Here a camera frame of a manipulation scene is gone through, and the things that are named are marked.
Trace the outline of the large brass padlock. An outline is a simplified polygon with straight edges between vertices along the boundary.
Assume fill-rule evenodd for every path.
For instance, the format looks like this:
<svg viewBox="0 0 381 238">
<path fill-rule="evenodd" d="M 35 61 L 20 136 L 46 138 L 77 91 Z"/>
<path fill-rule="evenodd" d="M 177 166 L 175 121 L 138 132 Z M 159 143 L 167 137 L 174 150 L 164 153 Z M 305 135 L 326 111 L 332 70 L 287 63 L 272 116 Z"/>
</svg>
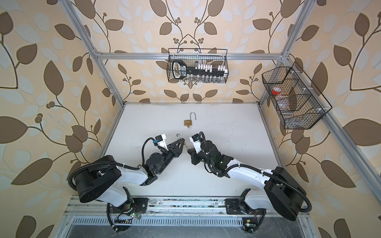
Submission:
<svg viewBox="0 0 381 238">
<path fill-rule="evenodd" d="M 196 113 L 191 112 L 190 113 L 190 118 L 187 120 L 184 120 L 184 126 L 192 126 L 192 117 L 194 117 L 194 120 L 196 121 Z"/>
</svg>

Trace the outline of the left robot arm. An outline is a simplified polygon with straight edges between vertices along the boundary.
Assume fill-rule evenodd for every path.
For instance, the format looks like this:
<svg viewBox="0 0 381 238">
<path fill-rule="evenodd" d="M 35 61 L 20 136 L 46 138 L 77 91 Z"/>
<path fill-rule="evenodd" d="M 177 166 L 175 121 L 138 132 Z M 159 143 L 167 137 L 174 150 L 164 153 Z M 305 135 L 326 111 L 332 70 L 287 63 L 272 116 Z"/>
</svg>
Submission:
<svg viewBox="0 0 381 238">
<path fill-rule="evenodd" d="M 84 165 L 68 176 L 68 185 L 78 193 L 81 203 L 93 200 L 102 201 L 114 207 L 124 207 L 133 202 L 126 187 L 122 189 L 115 183 L 133 183 L 148 186 L 158 179 L 173 159 L 183 151 L 183 138 L 166 144 L 164 134 L 148 138 L 141 150 L 142 164 L 131 167 L 118 163 L 113 156 L 107 155 L 97 161 Z"/>
</svg>

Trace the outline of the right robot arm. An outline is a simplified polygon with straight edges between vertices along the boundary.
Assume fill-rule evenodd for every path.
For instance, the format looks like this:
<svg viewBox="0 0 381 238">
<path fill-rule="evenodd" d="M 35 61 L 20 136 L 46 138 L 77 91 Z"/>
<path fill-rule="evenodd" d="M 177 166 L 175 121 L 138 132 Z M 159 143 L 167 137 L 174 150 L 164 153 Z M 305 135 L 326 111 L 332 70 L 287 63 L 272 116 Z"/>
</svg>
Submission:
<svg viewBox="0 0 381 238">
<path fill-rule="evenodd" d="M 243 214 L 274 209 L 283 218 L 294 221 L 299 213 L 309 213 L 313 208 L 305 190 L 282 167 L 269 170 L 243 164 L 221 154 L 210 140 L 194 142 L 188 154 L 193 165 L 203 163 L 209 173 L 219 178 L 242 180 L 261 189 L 260 194 L 250 188 L 241 193 L 235 207 Z"/>
</svg>

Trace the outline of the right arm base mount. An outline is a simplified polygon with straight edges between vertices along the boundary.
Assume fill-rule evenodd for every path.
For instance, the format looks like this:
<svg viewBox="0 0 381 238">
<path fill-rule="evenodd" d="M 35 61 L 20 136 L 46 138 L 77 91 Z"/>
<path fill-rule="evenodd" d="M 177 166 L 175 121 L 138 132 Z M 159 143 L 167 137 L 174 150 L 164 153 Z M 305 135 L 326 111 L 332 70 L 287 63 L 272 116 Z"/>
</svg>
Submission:
<svg viewBox="0 0 381 238">
<path fill-rule="evenodd" d="M 228 215 L 255 215 L 257 212 L 239 198 L 225 199 L 225 208 Z"/>
</svg>

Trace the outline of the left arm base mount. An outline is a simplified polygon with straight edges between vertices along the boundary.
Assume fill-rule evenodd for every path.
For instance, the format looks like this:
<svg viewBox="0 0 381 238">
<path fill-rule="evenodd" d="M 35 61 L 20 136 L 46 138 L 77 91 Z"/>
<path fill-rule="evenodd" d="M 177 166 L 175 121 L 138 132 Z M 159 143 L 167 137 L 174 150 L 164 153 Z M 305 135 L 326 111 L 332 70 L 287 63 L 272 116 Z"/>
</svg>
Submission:
<svg viewBox="0 0 381 238">
<path fill-rule="evenodd" d="M 114 207 L 111 204 L 107 205 L 107 208 L 111 213 L 119 214 L 119 213 L 144 213 L 148 208 L 147 197 L 134 197 L 133 202 L 122 204 L 120 207 Z"/>
</svg>

